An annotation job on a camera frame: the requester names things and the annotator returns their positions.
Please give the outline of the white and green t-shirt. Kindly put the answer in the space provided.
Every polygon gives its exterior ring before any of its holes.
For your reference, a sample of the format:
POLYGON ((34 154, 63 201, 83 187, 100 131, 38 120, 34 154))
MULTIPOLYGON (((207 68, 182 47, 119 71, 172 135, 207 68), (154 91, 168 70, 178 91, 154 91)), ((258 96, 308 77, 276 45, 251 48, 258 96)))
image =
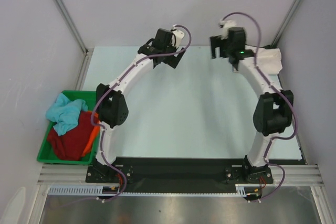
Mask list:
POLYGON ((245 63, 247 69, 255 70, 255 68, 258 67, 265 76, 278 75, 282 70, 281 52, 279 48, 265 49, 263 47, 246 45, 245 51, 248 50, 257 53, 257 63, 255 63, 254 58, 248 60, 248 62, 245 63))

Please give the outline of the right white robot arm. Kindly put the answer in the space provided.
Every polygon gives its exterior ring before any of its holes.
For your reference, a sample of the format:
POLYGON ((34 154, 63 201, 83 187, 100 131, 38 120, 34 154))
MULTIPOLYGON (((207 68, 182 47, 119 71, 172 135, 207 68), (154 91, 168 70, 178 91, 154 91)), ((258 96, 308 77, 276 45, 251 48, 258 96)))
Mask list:
POLYGON ((239 168, 226 168, 227 183, 257 184, 261 181, 272 183, 268 154, 274 140, 292 123, 293 93, 282 90, 270 82, 257 66, 257 51, 245 47, 246 33, 242 27, 232 27, 227 35, 210 37, 211 55, 216 51, 221 58, 228 59, 233 69, 248 81, 258 102, 253 113, 256 135, 249 153, 239 168))

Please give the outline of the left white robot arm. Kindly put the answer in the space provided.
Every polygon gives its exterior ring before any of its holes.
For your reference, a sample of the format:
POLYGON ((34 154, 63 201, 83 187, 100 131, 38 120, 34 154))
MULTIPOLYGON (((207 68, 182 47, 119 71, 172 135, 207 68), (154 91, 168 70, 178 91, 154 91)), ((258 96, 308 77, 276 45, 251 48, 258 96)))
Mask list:
POLYGON ((129 115, 126 102, 128 93, 145 74, 159 64, 176 68, 186 52, 186 47, 179 48, 185 33, 178 28, 175 25, 170 30, 158 29, 155 37, 138 49, 136 57, 125 71, 109 84, 101 83, 96 88, 96 105, 93 111, 98 114, 99 122, 95 125, 100 128, 100 138, 92 166, 105 182, 112 181, 117 173, 112 166, 117 157, 113 147, 113 132, 129 115))

